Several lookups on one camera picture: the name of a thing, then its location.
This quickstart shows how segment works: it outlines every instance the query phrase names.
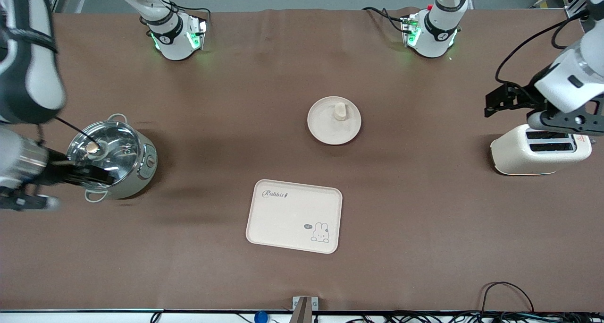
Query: pot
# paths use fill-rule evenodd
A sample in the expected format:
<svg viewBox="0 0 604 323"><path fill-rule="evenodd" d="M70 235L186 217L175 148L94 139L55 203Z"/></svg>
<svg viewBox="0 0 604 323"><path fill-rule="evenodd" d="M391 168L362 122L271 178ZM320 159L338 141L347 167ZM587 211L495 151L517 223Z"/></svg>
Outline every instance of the pot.
<svg viewBox="0 0 604 323"><path fill-rule="evenodd" d="M98 203L105 198L121 199L140 192L155 175L157 152L149 138L128 125L123 114L113 114L106 121L99 121L82 130L93 142L78 134L69 144L69 160L86 162L108 170L115 181L112 185L84 183L84 198Z"/></svg>

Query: table surface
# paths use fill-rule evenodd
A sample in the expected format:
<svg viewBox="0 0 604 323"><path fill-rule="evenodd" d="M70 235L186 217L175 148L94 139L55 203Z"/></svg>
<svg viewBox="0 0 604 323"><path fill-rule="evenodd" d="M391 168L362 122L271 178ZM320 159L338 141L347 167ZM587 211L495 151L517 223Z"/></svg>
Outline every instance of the table surface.
<svg viewBox="0 0 604 323"><path fill-rule="evenodd" d="M488 147L526 112L483 118L498 64L562 11L468 11L438 59L364 11L212 17L209 51L170 62L137 15L55 16L62 116L85 127L125 113L157 146L158 172L135 198L89 204L61 185L45 189L60 211L0 213L2 308L282 308L315 295L324 310L471 310L485 284L505 280L537 310L604 309L599 146L554 175L506 177ZM573 25L559 41L579 36ZM503 77L528 82L555 58L549 41ZM328 95L363 115L345 146L306 128ZM60 123L45 132L61 151L75 135ZM248 243L259 179L341 190L338 250ZM487 308L527 307L502 287Z"/></svg>

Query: white plate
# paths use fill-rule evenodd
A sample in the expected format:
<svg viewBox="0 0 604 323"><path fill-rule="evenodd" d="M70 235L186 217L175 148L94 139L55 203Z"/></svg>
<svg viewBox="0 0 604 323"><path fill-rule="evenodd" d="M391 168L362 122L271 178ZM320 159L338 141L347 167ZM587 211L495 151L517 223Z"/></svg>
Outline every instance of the white plate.
<svg viewBox="0 0 604 323"><path fill-rule="evenodd" d="M335 105L346 105L346 120L336 120ZM328 96L315 102L308 112L308 128L317 140L328 145L341 145L354 139L361 129L361 113L354 103L339 96Z"/></svg>
<svg viewBox="0 0 604 323"><path fill-rule="evenodd" d="M254 244L332 254L341 213L338 189L263 179L254 187L245 236Z"/></svg>

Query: rectangular white tray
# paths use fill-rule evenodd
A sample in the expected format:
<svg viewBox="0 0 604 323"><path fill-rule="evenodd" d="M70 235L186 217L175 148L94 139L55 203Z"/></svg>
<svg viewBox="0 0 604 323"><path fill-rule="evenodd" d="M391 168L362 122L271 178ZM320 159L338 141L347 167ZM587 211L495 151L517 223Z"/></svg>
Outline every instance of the rectangular white tray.
<svg viewBox="0 0 604 323"><path fill-rule="evenodd" d="M254 187L245 235L254 244L331 254L341 213L338 189L263 179Z"/></svg>

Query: pot handle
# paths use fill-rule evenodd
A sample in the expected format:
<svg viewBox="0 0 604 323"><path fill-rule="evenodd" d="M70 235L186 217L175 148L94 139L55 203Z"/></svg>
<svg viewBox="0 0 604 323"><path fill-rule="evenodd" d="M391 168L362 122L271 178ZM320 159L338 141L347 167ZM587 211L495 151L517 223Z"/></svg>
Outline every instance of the pot handle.
<svg viewBox="0 0 604 323"><path fill-rule="evenodd" d="M91 195L91 194L102 194L102 196L101 196L99 199L97 199L97 200L92 200L92 199L90 198L90 195ZM90 202L90 203L98 203L99 201L101 201L101 200L103 200L104 198L106 198L106 197L107 197L107 194L109 194L109 192L108 192L108 191L106 191L106 190L101 191L101 192L95 192L95 191L93 191L93 190L85 190L85 191L84 191L84 198L86 198L86 200L88 200L88 202Z"/></svg>
<svg viewBox="0 0 604 323"><path fill-rule="evenodd" d="M128 119L126 118L126 116L124 114L121 114L121 113L115 113L112 116L110 116L107 120L111 121L111 120L114 120L117 117L123 117L124 118L124 123L128 123Z"/></svg>

